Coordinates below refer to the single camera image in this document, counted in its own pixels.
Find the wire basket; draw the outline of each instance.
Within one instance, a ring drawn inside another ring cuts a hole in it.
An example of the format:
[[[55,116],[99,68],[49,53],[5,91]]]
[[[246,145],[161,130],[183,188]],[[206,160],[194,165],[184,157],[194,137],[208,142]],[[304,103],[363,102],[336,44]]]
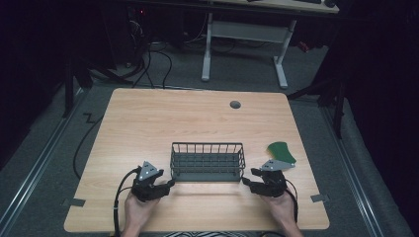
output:
[[[176,182],[239,182],[245,167],[242,143],[172,143]]]

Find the gray carpet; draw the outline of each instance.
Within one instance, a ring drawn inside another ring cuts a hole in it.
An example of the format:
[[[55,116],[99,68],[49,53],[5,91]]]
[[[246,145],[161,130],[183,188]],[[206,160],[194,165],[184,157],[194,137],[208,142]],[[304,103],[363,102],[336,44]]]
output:
[[[153,46],[154,49],[161,47],[162,44]],[[228,46],[217,48],[217,50],[227,49],[229,49]],[[243,52],[247,52],[248,49],[242,45],[235,47],[229,53],[215,52],[212,58],[211,78],[209,82],[204,83],[200,79],[203,49],[186,47],[184,50],[179,50],[168,46],[162,52],[171,57],[173,65],[166,85],[209,90],[289,94],[310,84],[327,51],[327,48],[321,48],[303,53],[298,48],[289,48],[284,67],[290,87],[285,91],[279,88],[272,59],[257,53],[244,54]],[[149,77],[154,85],[161,85],[168,68],[169,60],[164,55],[151,54]],[[125,73],[126,70],[121,68],[118,73]],[[140,85],[140,87],[148,87],[148,79],[142,78]],[[96,80],[94,87],[84,92],[84,100],[52,151],[51,160],[42,178],[16,219],[9,236],[109,236],[109,233],[65,232],[63,223],[68,207],[61,204],[65,198],[72,198],[77,189],[78,180],[72,171],[72,159],[79,142],[92,125],[86,122],[87,116],[84,114],[92,114],[92,120],[102,116],[113,90],[118,87],[122,85],[106,80]],[[348,177],[345,175],[334,134],[328,128],[330,124],[324,118],[322,109],[319,109],[312,99],[313,97],[304,97],[304,100],[291,101],[291,106],[320,192],[330,196],[330,201],[325,203],[330,227],[322,231],[304,231],[304,235],[370,236],[349,185]],[[384,235],[412,236],[364,147],[348,104],[345,105],[345,110],[343,142],[357,174],[363,181],[367,195],[373,203],[377,217],[382,222]],[[55,96],[53,103],[33,124],[30,134],[20,149],[0,173],[0,188],[3,191],[0,202],[2,213],[6,211],[20,184],[24,182],[41,154],[49,136],[61,121],[62,113],[63,90]],[[92,130],[81,146],[77,156],[79,173],[83,171],[98,128],[97,126]],[[146,235],[164,234],[148,233]]]

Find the hand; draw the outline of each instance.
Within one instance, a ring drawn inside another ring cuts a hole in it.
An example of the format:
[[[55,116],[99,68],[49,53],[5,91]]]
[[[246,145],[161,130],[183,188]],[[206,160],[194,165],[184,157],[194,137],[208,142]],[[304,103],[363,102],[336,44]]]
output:
[[[302,233],[294,220],[293,199],[290,194],[284,192],[284,194],[279,197],[260,196],[260,198],[268,204],[272,216],[280,224],[287,237],[302,236]]]
[[[139,232],[150,217],[152,210],[159,202],[160,198],[142,202],[129,192],[126,197],[126,227],[122,236],[138,237]]]

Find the green cloth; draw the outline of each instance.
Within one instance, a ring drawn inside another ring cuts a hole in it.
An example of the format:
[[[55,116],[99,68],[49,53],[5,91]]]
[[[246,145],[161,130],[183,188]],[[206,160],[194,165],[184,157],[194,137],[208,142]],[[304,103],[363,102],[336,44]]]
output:
[[[287,163],[295,163],[296,160],[290,154],[287,144],[283,141],[277,141],[268,146],[268,151],[272,154],[275,160],[284,161]]]

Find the white desk frame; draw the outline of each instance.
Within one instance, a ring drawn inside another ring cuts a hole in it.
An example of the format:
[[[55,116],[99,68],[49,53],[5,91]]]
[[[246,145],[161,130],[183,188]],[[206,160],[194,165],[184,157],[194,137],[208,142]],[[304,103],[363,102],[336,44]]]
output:
[[[291,21],[287,28],[269,27],[251,24],[231,23],[224,21],[213,21],[212,13],[209,13],[207,30],[207,47],[204,56],[203,81],[210,79],[210,44],[212,37],[231,38],[239,40],[257,40],[278,42],[282,44],[278,56],[274,56],[274,64],[277,70],[280,87],[288,88],[287,78],[284,73],[283,60],[286,55],[296,20]]]

